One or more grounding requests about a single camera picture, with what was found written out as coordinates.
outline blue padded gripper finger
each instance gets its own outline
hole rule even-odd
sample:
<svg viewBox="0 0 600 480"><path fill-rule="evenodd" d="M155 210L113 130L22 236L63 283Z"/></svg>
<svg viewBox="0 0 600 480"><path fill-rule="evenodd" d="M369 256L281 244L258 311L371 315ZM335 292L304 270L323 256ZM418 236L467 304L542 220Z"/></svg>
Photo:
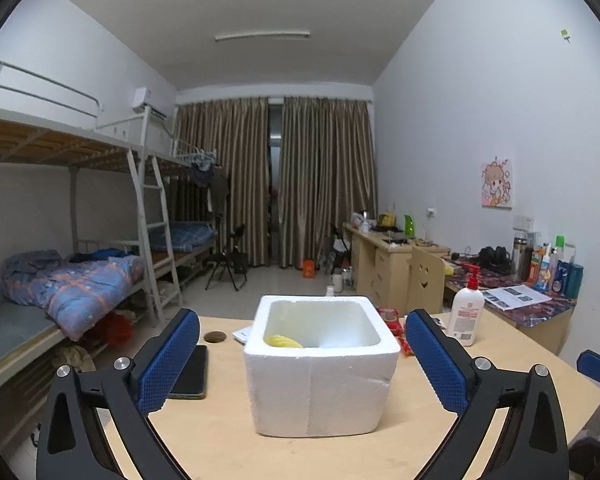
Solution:
<svg viewBox="0 0 600 480"><path fill-rule="evenodd" d="M469 405L469 400L466 378L460 368L453 362L417 310L407 316L404 329L407 343L442 406L449 412L462 415Z"/></svg>
<svg viewBox="0 0 600 480"><path fill-rule="evenodd" d="M578 357L578 371L600 383L600 354L585 350Z"/></svg>
<svg viewBox="0 0 600 480"><path fill-rule="evenodd" d="M158 349L138 380L136 407L147 415L160 410L200 337L198 314L189 310Z"/></svg>

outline ladder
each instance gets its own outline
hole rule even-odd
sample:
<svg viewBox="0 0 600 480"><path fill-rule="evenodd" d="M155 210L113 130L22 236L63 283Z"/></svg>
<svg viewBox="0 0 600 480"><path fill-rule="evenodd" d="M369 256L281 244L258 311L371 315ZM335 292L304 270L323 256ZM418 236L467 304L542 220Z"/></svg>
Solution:
<svg viewBox="0 0 600 480"><path fill-rule="evenodd" d="M144 110L144 120L142 121L142 134L141 134L141 150L139 151L139 162L136 166L136 159L134 151L128 149L126 152L126 159L129 165L129 171L131 172L131 178L134 183L136 190L136 205L138 207L138 238L140 257L144 261L144 281L142 288L146 297L147 308L150 313L154 312L157 316L157 321L161 324L165 323L164 319L164 307L167 306L171 301L177 298L178 306L182 308L182 293L180 291L180 282L178 281L178 273L176 272L176 261L173 256L173 246L171 244L171 231L169 228L169 212L167 208L167 195L164 189L164 183L162 176L160 175L160 167L158 165L158 159L155 155L152 155L151 164L154 170L154 177L156 184L147 184L145 182L145 165L147 161L146 157L146 130L148 127L149 114L151 108L146 107ZM144 193L145 191L160 193L160 209L162 211L162 219L159 222L148 224L146 221L146 209L144 205ZM154 262L151 254L151 244L149 243L149 230L150 229L164 229L164 235L167 245L167 257L159 262ZM171 267L171 279L173 280L174 290L169 291L167 294L160 295L160 289L158 288L158 281L156 278L156 270L164 268L169 265Z"/></svg>

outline brown curtain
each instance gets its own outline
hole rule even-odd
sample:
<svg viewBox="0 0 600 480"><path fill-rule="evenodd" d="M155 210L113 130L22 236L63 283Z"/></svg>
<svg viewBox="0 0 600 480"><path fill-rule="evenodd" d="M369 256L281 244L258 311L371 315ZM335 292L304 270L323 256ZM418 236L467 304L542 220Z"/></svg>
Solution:
<svg viewBox="0 0 600 480"><path fill-rule="evenodd" d="M326 250L330 224L376 213L366 102L285 98L280 152L280 266L299 268Z"/></svg>
<svg viewBox="0 0 600 480"><path fill-rule="evenodd" d="M240 250L249 263L268 263L269 101L266 98L209 101L181 106L176 120L180 153L192 147L216 150L229 181L229 200L219 226L220 244L227 233L246 224ZM209 220L206 189L188 178L172 178L170 213L174 220Z"/></svg>

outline ceiling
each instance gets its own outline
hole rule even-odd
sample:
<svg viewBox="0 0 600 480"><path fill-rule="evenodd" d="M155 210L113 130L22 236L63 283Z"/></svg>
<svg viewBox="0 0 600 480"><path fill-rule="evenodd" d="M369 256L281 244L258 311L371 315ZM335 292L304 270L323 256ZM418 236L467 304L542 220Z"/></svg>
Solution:
<svg viewBox="0 0 600 480"><path fill-rule="evenodd" d="M178 89L373 84L434 0L70 0ZM307 41L217 34L309 30Z"/></svg>

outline green bottle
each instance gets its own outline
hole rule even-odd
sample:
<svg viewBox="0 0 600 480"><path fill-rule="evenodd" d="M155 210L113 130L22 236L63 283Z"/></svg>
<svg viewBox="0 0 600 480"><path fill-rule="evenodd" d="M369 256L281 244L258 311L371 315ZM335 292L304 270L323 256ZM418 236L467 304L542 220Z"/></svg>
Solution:
<svg viewBox="0 0 600 480"><path fill-rule="evenodd" d="M409 215L404 216L404 235L415 238L415 230L413 228L413 219Z"/></svg>

